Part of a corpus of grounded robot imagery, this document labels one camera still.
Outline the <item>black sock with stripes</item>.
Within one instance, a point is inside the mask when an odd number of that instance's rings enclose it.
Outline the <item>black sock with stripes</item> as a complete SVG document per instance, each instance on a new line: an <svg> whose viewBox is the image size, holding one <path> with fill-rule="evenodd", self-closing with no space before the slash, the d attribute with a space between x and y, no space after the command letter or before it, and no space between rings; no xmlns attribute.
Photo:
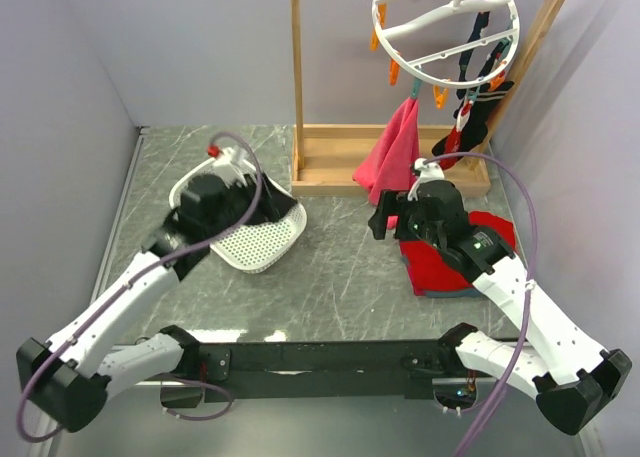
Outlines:
<svg viewBox="0 0 640 457"><path fill-rule="evenodd" d="M461 131L458 151L467 152L480 145L488 133L488 119L497 105L514 86L511 80L505 80L494 89L490 84L480 88L470 112L470 117Z"/></svg>

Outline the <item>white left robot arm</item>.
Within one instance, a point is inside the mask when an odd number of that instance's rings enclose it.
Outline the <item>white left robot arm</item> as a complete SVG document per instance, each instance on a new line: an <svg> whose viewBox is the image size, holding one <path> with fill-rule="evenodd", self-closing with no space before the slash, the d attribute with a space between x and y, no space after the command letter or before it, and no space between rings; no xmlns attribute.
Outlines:
<svg viewBox="0 0 640 457"><path fill-rule="evenodd" d="M121 276L45 342L16 354L22 400L70 433L91 423L124 390L167 374L195 384L201 343L170 325L116 352L116 340L152 303L179 286L210 253L245 273L277 262L307 224L302 204L266 174L196 174L173 191L172 208Z"/></svg>

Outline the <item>red white patterned sock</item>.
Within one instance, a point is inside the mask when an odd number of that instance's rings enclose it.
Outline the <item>red white patterned sock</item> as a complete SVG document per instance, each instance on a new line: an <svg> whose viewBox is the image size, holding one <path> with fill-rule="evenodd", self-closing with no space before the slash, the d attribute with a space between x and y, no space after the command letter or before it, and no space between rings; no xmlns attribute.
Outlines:
<svg viewBox="0 0 640 457"><path fill-rule="evenodd" d="M465 130L470 120L472 107L472 103L467 102L459 109L456 122L450 133L432 147L431 153L434 157L468 152L475 147L471 140L470 131Z"/></svg>

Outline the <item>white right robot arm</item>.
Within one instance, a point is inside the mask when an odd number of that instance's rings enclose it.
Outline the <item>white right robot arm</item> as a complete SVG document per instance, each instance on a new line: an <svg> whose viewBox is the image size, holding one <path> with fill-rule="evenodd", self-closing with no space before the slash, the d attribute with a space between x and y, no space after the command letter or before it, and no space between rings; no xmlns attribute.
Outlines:
<svg viewBox="0 0 640 457"><path fill-rule="evenodd" d="M516 352L459 324L441 339L444 372L460 376L472 369L499 378L509 370L508 385L531 397L546 420L567 435L578 434L617 397L632 369L630 357L583 332L528 278L522 260L499 233L472 223L453 183L431 180L409 191L383 191L368 222L375 239L385 238L390 217L397 219L399 241L434 249L526 333L531 347Z"/></svg>

